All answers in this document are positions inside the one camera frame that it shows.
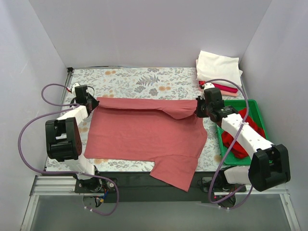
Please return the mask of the dusty pink t shirt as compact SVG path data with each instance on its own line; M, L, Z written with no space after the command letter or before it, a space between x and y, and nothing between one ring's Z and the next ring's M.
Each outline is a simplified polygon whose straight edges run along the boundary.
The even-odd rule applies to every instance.
M99 98L84 156L154 162L150 175L188 191L207 140L196 100Z

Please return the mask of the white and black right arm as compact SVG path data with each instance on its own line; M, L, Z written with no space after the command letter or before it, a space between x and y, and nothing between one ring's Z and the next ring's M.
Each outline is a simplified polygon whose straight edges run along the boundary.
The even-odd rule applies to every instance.
M218 178L218 187L221 190L229 191L235 184L249 184L262 192L290 181L287 148L263 138L233 107L226 106L220 89L204 88L202 94L197 97L196 115L200 118L210 118L229 133L251 158L249 166L236 166L224 171L224 175Z

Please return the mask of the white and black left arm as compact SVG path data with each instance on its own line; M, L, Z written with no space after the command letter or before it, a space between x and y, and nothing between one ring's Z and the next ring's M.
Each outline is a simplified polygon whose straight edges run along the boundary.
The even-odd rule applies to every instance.
M45 123L46 147L49 159L64 163L76 174L78 180L86 180L86 187L93 193L102 188L102 180L94 176L96 167L82 154L82 141L78 126L99 105L88 91L87 85L74 84L68 89L75 97L70 111L56 120Z

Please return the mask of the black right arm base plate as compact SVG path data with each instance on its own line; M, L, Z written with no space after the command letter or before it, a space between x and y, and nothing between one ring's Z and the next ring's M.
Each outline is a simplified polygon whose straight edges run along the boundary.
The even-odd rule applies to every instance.
M210 189L211 182L212 182L211 177L201 178L201 180L199 181L200 189L203 192L208 193L209 189ZM240 184L229 184L225 180L217 178L215 180L214 184L213 184L212 191L213 192L231 193L231 192L235 191L236 189L238 189L239 187L240 187Z

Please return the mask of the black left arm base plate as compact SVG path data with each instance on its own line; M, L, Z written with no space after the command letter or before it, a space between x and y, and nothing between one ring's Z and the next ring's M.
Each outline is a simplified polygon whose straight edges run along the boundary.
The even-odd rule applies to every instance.
M89 180L77 180L75 186L75 193L115 193L115 185L117 184L116 178L111 178L114 182L112 184L108 180L99 179L99 178L91 178Z

